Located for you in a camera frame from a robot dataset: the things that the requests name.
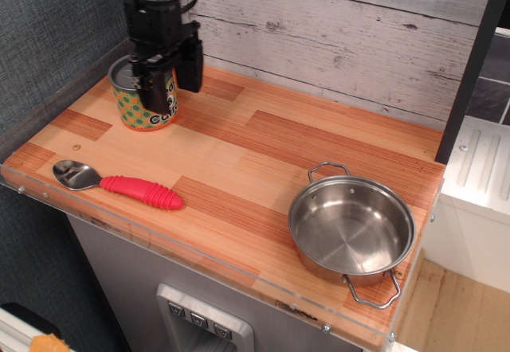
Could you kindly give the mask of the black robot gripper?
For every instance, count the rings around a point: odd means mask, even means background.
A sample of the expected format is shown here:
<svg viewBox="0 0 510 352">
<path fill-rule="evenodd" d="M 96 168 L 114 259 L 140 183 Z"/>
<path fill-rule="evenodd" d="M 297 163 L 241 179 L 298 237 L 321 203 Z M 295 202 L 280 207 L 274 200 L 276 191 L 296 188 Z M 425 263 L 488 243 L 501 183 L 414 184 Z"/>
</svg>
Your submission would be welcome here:
<svg viewBox="0 0 510 352">
<path fill-rule="evenodd" d="M 182 16 L 198 0 L 123 0 L 127 31 L 135 47 L 129 58 L 131 83 L 143 107 L 154 113 L 169 113 L 166 77 L 160 67 L 175 67 L 180 89 L 199 92 L 202 87 L 203 48 L 199 24 L 184 23 Z"/>
</svg>

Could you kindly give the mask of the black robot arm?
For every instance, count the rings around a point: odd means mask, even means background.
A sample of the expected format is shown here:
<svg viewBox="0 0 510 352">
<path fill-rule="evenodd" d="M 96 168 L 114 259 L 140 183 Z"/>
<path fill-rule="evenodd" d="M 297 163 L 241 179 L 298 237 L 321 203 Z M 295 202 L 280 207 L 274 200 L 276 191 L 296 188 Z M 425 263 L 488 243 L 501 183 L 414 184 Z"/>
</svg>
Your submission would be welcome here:
<svg viewBox="0 0 510 352">
<path fill-rule="evenodd" d="M 148 111 L 167 114 L 167 78 L 175 74 L 178 86 L 189 92 L 202 87 L 203 48 L 200 23 L 184 23 L 182 15 L 197 0 L 123 0 L 128 36 L 134 45 L 128 57 L 131 83 Z"/>
</svg>

